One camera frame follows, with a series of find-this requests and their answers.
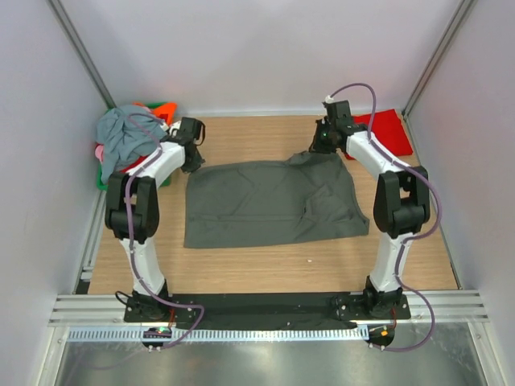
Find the dark grey t shirt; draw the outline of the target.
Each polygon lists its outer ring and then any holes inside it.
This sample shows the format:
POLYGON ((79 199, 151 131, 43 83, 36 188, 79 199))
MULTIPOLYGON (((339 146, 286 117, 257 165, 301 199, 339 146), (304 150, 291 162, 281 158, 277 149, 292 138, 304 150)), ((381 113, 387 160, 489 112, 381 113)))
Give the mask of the dark grey t shirt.
POLYGON ((186 189, 187 248, 248 248, 366 236, 352 176, 338 154, 210 166, 186 189))

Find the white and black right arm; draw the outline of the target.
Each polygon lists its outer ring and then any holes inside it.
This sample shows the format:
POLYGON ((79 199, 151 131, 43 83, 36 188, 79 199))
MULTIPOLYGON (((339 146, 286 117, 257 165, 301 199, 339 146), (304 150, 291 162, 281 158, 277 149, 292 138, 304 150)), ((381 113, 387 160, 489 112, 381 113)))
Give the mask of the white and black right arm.
POLYGON ((342 150, 377 181, 373 219, 381 239, 358 304, 370 318, 388 318, 402 302, 400 280, 414 237, 430 219, 429 189, 420 179, 426 178, 427 172, 421 166, 412 169, 387 150, 365 124, 356 123, 348 101, 327 97, 323 106, 326 115, 316 122, 309 150, 322 154, 342 150))

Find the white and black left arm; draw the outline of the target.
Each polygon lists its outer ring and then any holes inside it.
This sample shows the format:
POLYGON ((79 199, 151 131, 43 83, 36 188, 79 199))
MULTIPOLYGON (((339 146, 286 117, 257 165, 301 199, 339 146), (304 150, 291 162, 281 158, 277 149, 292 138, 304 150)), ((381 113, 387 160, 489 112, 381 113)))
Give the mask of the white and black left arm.
POLYGON ((205 124, 184 117, 158 139, 134 119, 130 124, 140 129, 156 145, 143 162, 126 172, 109 177, 105 201, 105 225, 120 241, 129 259, 134 285, 132 294, 122 303, 127 322, 164 322, 171 318, 176 304, 169 298, 167 281, 159 267, 154 235, 160 220, 158 188, 180 169, 198 170, 204 159, 198 151, 205 139, 205 124))

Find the orange t shirt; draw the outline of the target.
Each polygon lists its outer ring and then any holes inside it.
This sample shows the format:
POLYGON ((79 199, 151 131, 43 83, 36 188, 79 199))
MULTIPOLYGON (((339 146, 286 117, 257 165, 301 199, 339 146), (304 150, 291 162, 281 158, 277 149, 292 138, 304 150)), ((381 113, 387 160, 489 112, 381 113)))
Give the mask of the orange t shirt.
POLYGON ((153 113, 156 117, 163 119, 167 125, 171 125, 173 117, 177 109, 177 104, 174 102, 160 102, 144 105, 140 102, 134 102, 134 105, 143 107, 149 112, 153 113))

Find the red t shirt in basket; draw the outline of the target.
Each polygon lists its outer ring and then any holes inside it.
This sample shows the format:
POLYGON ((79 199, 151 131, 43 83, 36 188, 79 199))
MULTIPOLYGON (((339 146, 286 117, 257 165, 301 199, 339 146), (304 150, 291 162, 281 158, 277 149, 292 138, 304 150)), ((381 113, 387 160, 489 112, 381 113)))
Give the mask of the red t shirt in basket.
POLYGON ((136 166, 142 164, 146 159, 148 158, 148 156, 139 156, 138 159, 131 163, 130 165, 124 167, 123 169, 120 169, 120 171, 122 173, 126 173, 128 170, 131 170, 133 168, 135 168, 136 166))

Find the folded red t shirt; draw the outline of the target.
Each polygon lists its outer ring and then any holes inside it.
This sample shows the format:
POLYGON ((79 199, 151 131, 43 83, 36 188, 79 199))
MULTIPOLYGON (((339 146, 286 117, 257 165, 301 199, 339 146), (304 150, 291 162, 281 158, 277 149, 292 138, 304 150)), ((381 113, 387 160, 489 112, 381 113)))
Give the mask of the folded red t shirt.
POLYGON ((393 155, 404 157, 414 153, 402 120, 394 109, 375 113, 372 132, 393 155))

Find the pink garment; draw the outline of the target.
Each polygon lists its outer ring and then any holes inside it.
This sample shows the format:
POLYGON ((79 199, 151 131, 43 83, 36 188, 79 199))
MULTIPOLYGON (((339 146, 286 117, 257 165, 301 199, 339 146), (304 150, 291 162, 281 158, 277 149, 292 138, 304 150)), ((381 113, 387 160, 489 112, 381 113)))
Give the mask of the pink garment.
POLYGON ((104 162, 104 146, 102 144, 97 144, 94 150, 94 155, 97 160, 102 164, 104 162))

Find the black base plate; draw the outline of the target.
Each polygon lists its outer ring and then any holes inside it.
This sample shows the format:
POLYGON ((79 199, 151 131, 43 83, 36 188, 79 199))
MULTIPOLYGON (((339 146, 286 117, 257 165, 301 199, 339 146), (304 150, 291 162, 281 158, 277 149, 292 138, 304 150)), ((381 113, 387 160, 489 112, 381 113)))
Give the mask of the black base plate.
POLYGON ((126 303, 125 322, 169 322, 188 329, 204 307, 199 330, 317 331, 351 329, 359 321, 391 322, 411 317, 406 295, 395 303, 374 306, 361 293, 175 294, 171 301, 184 305, 171 310, 146 295, 126 303))

